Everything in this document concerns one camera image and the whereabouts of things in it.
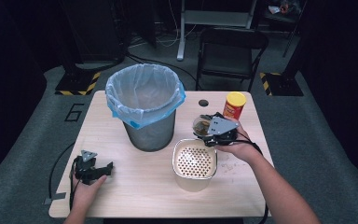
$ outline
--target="yellow can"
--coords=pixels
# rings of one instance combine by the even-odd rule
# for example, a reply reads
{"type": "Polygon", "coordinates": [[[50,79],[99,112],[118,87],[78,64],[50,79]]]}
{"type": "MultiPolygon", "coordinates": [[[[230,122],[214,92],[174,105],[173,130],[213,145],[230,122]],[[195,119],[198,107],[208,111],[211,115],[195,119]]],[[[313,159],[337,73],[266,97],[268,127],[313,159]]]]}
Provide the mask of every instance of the yellow can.
{"type": "Polygon", "coordinates": [[[226,97],[223,115],[234,119],[240,119],[243,106],[246,104],[246,97],[239,91],[232,91],[226,97]]]}

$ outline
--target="trash can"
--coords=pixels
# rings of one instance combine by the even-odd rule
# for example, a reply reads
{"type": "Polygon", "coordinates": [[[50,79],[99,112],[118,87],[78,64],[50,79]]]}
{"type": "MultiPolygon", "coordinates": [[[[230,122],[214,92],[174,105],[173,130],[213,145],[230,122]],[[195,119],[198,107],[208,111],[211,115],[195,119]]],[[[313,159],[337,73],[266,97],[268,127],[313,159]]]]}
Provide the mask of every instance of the trash can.
{"type": "Polygon", "coordinates": [[[123,121],[135,147],[157,151],[171,142],[176,108],[186,98],[173,70],[157,64],[136,64],[114,73],[105,90],[113,117],[123,121]]]}

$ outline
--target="chair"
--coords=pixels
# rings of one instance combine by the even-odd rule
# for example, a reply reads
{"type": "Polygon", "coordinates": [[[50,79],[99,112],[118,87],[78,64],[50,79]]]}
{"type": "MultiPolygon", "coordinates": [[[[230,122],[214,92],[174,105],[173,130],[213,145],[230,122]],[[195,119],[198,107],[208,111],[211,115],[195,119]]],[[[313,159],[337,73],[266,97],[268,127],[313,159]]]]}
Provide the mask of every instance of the chair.
{"type": "Polygon", "coordinates": [[[255,30],[233,27],[209,27],[200,34],[196,91],[201,75],[250,79],[251,91],[255,72],[269,39],[255,30]],[[252,60],[252,51],[257,53],[252,60]]]}
{"type": "Polygon", "coordinates": [[[303,1],[304,3],[302,5],[302,7],[301,7],[300,13],[294,13],[294,14],[289,13],[287,15],[284,15],[281,12],[272,14],[269,11],[269,6],[268,5],[265,5],[265,6],[263,6],[261,8],[261,13],[259,15],[259,20],[260,21],[267,21],[270,24],[272,24],[272,23],[278,24],[278,25],[284,26],[284,27],[286,27],[287,29],[290,30],[290,34],[288,36],[289,41],[288,41],[288,43],[286,45],[286,49],[284,50],[283,58],[286,56],[287,50],[289,50],[290,44],[292,43],[293,36],[297,32],[298,23],[299,23],[299,21],[300,21],[300,19],[302,17],[302,14],[303,14],[303,11],[305,9],[305,6],[307,5],[307,1],[308,0],[303,1]]]}

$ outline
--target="wooden table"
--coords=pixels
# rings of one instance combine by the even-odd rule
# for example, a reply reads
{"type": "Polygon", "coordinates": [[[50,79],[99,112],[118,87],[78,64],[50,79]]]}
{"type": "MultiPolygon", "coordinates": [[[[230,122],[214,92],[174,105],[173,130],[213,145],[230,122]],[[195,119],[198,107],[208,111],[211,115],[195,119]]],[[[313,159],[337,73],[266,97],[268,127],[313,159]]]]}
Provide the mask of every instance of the wooden table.
{"type": "MultiPolygon", "coordinates": [[[[233,155],[218,151],[217,171],[209,186],[199,192],[181,189],[174,179],[172,154],[181,139],[196,138],[192,123],[201,114],[223,112],[226,91],[187,91],[185,102],[176,110],[173,139],[157,152],[144,152],[131,144],[120,119],[112,118],[104,91],[93,96],[74,149],[57,192],[66,197],[53,201],[49,214],[69,214],[69,173],[80,150],[98,153],[96,168],[110,161],[114,172],[101,187],[88,217],[262,217],[265,200],[250,166],[233,155]],[[199,100],[209,102],[206,107],[199,100]]],[[[247,103],[241,124],[272,164],[266,138],[252,96],[244,92],[247,103]]]]}

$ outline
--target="white plastic basket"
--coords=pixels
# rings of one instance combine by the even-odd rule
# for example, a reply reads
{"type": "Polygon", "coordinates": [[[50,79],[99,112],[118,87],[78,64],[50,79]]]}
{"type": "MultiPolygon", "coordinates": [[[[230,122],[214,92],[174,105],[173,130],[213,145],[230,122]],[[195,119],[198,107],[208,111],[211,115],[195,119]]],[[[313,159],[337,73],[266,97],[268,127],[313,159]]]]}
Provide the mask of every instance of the white plastic basket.
{"type": "Polygon", "coordinates": [[[184,190],[196,192],[208,187],[217,169],[214,147],[199,139],[183,139],[173,151],[172,166],[176,183],[184,190]]]}

